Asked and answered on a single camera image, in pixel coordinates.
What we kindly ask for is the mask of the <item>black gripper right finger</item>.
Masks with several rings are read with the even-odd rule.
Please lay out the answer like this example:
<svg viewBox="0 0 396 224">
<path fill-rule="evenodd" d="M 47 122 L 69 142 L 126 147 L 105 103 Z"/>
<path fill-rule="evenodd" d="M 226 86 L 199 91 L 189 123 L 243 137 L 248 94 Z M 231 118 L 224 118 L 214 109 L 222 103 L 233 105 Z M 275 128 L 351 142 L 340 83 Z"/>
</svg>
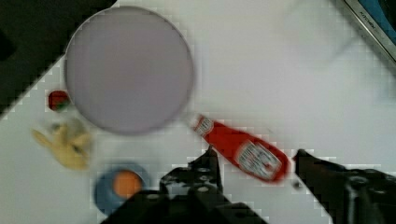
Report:
<svg viewBox="0 0 396 224">
<path fill-rule="evenodd" d="M 300 149 L 295 174 L 333 224 L 396 224 L 396 179 L 376 169 L 347 169 Z"/>
</svg>

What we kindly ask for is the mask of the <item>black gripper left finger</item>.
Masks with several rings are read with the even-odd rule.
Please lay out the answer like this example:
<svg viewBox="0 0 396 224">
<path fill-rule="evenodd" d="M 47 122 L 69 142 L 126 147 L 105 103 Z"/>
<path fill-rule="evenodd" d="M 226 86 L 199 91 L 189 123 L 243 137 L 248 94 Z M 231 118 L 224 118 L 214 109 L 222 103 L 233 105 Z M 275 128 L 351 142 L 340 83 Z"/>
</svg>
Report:
<svg viewBox="0 0 396 224">
<path fill-rule="evenodd" d="M 189 162 L 186 167 L 177 167 L 163 176 L 160 180 L 160 192 L 173 199 L 187 195 L 191 188 L 201 185 L 209 185 L 223 192 L 218 154 L 212 147 Z"/>
</svg>

